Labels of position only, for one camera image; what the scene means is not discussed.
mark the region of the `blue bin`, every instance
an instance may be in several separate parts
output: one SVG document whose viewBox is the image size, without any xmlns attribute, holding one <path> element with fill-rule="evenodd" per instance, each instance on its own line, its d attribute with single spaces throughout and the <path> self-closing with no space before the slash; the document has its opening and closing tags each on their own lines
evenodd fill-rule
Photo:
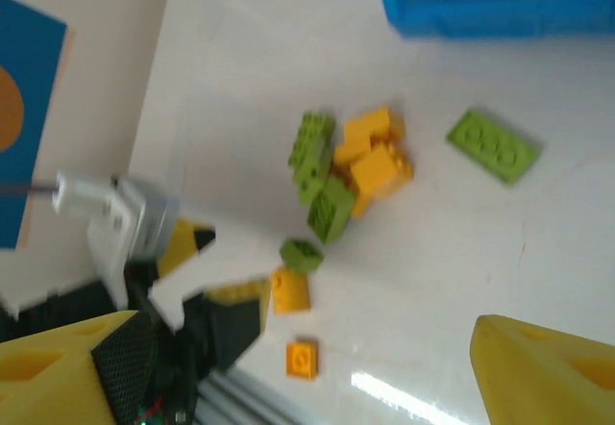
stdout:
<svg viewBox="0 0 615 425">
<path fill-rule="evenodd" d="M 403 37 L 529 38 L 614 30 L 613 0 L 382 0 Z"/>
</svg>

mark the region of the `orange circle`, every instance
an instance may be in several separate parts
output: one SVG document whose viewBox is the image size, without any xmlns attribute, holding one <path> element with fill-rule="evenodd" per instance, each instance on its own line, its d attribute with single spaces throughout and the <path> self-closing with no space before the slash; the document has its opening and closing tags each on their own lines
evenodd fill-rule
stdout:
<svg viewBox="0 0 615 425">
<path fill-rule="evenodd" d="M 23 99 L 19 87 L 0 66 L 0 152 L 15 144 L 23 127 Z"/>
</svg>

